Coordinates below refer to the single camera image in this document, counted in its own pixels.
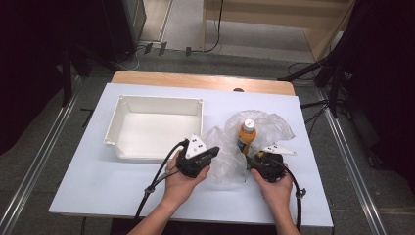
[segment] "plastic bag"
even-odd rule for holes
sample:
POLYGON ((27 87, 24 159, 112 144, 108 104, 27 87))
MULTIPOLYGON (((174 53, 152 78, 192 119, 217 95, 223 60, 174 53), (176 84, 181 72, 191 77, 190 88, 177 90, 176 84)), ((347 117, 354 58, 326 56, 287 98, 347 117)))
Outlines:
POLYGON ((249 155, 254 155, 264 147, 273 145, 279 140, 290 140, 295 137, 290 126, 276 114, 262 111, 242 111, 229 118, 224 130, 218 126, 204 133, 201 139, 208 148, 218 146, 220 151, 210 164, 207 179, 215 185, 226 189, 242 186, 247 177, 247 159, 237 146, 238 128, 246 119, 255 122, 256 138, 251 144, 249 155))
POLYGON ((290 140, 296 137, 290 126, 278 115, 247 110, 235 114, 225 123, 225 133, 233 143, 238 141, 238 129, 246 119, 252 119, 256 129, 256 138, 251 144, 249 156, 279 140, 290 140))
POLYGON ((218 146, 218 155, 211 160, 207 179, 218 185, 243 184, 246 179, 247 159, 222 129, 213 127, 201 139, 208 148, 218 146))

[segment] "metal rail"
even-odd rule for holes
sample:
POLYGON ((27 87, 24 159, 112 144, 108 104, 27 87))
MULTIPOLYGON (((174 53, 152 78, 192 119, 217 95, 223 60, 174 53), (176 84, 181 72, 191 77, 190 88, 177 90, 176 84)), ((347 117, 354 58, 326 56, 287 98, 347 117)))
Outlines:
POLYGON ((78 76, 75 80, 75 92, 68 101, 67 105, 61 108, 58 113, 55 122, 53 123, 51 129, 49 130, 48 135, 43 141, 42 146, 36 154, 27 174, 25 175, 21 185, 18 190, 15 192, 9 206, 6 209, 1 221, 0 221, 0 231, 1 234, 11 234, 13 228, 15 227, 16 222, 18 221, 19 216, 24 208, 25 203, 30 196, 31 191, 36 184, 37 179, 39 178, 40 173, 45 166, 55 143, 61 134, 62 129, 65 126, 65 123, 68 120, 69 114, 73 108, 73 105, 77 99, 79 90, 83 86, 82 77, 78 76))
MULTIPOLYGON (((328 97, 322 88, 317 88, 318 96, 321 100, 327 100, 328 97)), ((329 121, 330 127, 332 128, 336 142, 339 146, 343 160, 345 161, 348 175, 350 176, 354 190, 356 191, 357 197, 360 201, 363 212, 366 215, 370 229, 373 234, 388 234, 385 226, 381 220, 378 209, 370 196, 369 190, 360 174, 356 162, 354 161, 353 154, 346 142, 345 136, 336 118, 333 118, 332 113, 326 110, 326 118, 329 121)))

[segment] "black cable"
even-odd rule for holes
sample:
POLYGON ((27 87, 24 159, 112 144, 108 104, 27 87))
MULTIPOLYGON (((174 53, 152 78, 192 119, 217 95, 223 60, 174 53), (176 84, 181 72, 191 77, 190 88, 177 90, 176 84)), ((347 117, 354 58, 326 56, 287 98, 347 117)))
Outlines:
POLYGON ((301 229, 301 199, 305 195, 306 190, 300 189, 299 184, 297 183, 296 178, 294 177, 293 173, 283 164, 279 163, 278 161, 275 161, 273 159, 270 159, 272 162, 278 164, 279 166, 283 167, 284 170, 287 171, 288 174, 290 174, 291 178, 293 179, 294 186, 296 187, 296 198, 297 198, 297 224, 296 228, 300 232, 301 229))
MULTIPOLYGON (((161 50, 161 48, 158 48, 158 47, 152 47, 152 51, 155 51, 155 50, 157 50, 158 52, 161 50)), ((183 50, 176 50, 176 49, 163 49, 165 52, 185 52, 185 51, 183 51, 183 50)))
POLYGON ((199 51, 191 51, 191 52, 207 53, 207 52, 213 51, 214 48, 216 48, 216 46, 217 46, 217 44, 219 43, 219 40, 220 40, 220 22, 222 20, 222 10, 223 10, 223 0, 220 1, 219 21, 217 23, 217 40, 216 40, 216 43, 214 44, 214 46, 212 48, 210 48, 209 50, 207 50, 207 51, 199 50, 199 51))
POLYGON ((169 174, 168 176, 166 176, 165 178, 163 178, 163 179, 161 179, 161 180, 158 180, 157 182, 156 182, 156 185, 155 185, 155 187, 158 185, 158 184, 160 184, 163 180, 165 180, 165 179, 167 179, 168 177, 170 177, 170 176, 172 176, 172 175, 174 175, 174 174, 176 174, 176 173, 178 173, 178 172, 180 172, 180 170, 176 170, 176 171, 174 171, 173 173, 171 173, 171 174, 169 174))
POLYGON ((310 117, 309 119, 307 119, 304 123, 307 124, 309 122, 311 122, 314 118, 317 118, 318 116, 321 115, 321 113, 323 113, 323 111, 327 109, 327 105, 324 105, 324 107, 317 113, 315 113, 312 117, 310 117))
POLYGON ((314 119, 314 122, 312 123, 312 125, 311 125, 311 127, 310 127, 310 130, 308 131, 308 137, 310 137, 310 135, 311 135, 311 131, 312 131, 312 128, 314 127, 314 124, 315 124, 315 122, 317 122, 317 120, 318 120, 318 117, 320 117, 320 115, 323 113, 323 111, 325 111, 326 109, 328 108, 328 106, 327 105, 325 105, 319 112, 318 112, 318 115, 317 115, 317 117, 315 117, 315 119, 314 119))
MULTIPOLYGON (((292 73, 290 72, 291 67, 296 66, 296 65, 301 65, 301 64, 305 64, 305 65, 310 65, 311 63, 306 63, 306 62, 296 62, 296 63, 292 63, 287 67, 287 72, 289 75, 292 75, 292 73)), ((311 72, 312 73, 312 77, 299 77, 299 80, 313 80, 315 79, 315 74, 314 74, 314 70, 311 72)))
POLYGON ((123 60, 121 60, 121 61, 119 61, 119 62, 116 62, 115 64, 122 64, 122 63, 124 63, 124 62, 126 62, 132 55, 136 55, 137 54, 137 52, 139 52, 139 51, 141 51, 142 49, 144 49, 144 48, 146 48, 146 46, 144 46, 144 45, 138 45, 136 48, 135 48, 135 51, 133 52, 133 53, 131 53, 129 56, 127 56, 125 59, 123 59, 123 60))
POLYGON ((333 215, 330 212, 330 217, 332 217, 332 222, 333 222, 333 227, 332 227, 332 235, 335 235, 336 233, 336 229, 335 229, 335 220, 333 219, 333 215))
MULTIPOLYGON (((309 103, 309 104, 303 104, 300 105, 301 109, 306 109, 306 108, 310 108, 313 106, 318 106, 318 105, 327 105, 330 103, 330 100, 321 100, 321 101, 317 101, 317 102, 313 102, 313 103, 309 103)), ((345 103, 345 100, 343 99, 338 99, 338 105, 343 105, 345 103)))
POLYGON ((189 141, 189 140, 184 140, 184 141, 182 141, 182 142, 179 142, 178 144, 176 144, 171 150, 170 150, 170 152, 168 153, 168 155, 165 157, 165 159, 164 159, 164 161, 162 162, 162 164, 161 164, 161 166, 160 166, 160 168, 159 168, 159 171, 156 173, 156 176, 155 176, 155 178, 153 179, 153 182, 144 190, 144 197, 143 197, 143 199, 141 200, 141 203, 140 203, 140 206, 138 207, 138 210, 137 210, 137 213, 135 214, 135 216, 134 216, 134 219, 133 219, 133 221, 132 221, 132 223, 131 223, 131 227, 130 227, 130 230, 131 229, 133 229, 137 224, 138 224, 138 222, 139 222, 139 220, 140 220, 140 213, 141 213, 141 210, 144 208, 144 205, 146 204, 146 202, 147 202, 147 199, 149 198, 149 196, 150 196, 150 194, 151 193, 153 193, 154 191, 155 191, 155 187, 156 187, 156 185, 158 185, 159 183, 160 183, 160 181, 158 181, 158 179, 159 179, 159 176, 160 176, 160 173, 161 173, 161 171, 162 171, 162 169, 164 168, 164 166, 165 166, 165 164, 167 163, 167 161, 168 161, 168 159, 170 158, 170 156, 173 154, 173 152, 178 148, 178 147, 180 147, 180 146, 184 146, 185 144, 186 144, 186 142, 187 141, 189 141))
POLYGON ((86 224, 86 217, 83 217, 83 219, 82 219, 82 226, 80 228, 80 234, 81 235, 85 234, 85 224, 86 224))

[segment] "forearm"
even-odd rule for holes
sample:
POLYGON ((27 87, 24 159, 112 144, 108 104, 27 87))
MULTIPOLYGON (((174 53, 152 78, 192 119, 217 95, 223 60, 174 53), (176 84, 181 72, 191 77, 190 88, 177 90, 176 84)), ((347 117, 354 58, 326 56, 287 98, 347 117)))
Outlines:
POLYGON ((293 222, 293 219, 291 218, 290 209, 288 207, 274 207, 271 209, 275 220, 275 226, 279 235, 300 234, 293 222))
POLYGON ((128 234, 140 234, 140 235, 159 235, 162 234, 168 220, 176 212, 178 206, 169 203, 165 200, 161 202, 153 209, 153 211, 147 215, 134 229, 128 234))

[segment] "bottle label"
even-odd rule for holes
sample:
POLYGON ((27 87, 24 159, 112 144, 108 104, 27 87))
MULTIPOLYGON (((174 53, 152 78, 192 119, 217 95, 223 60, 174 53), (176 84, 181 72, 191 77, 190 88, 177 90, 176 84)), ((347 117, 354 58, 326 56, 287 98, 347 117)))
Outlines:
POLYGON ((237 145, 238 145, 239 150, 241 150, 241 152, 244 152, 245 146, 247 146, 247 144, 242 142, 240 139, 238 139, 237 145))

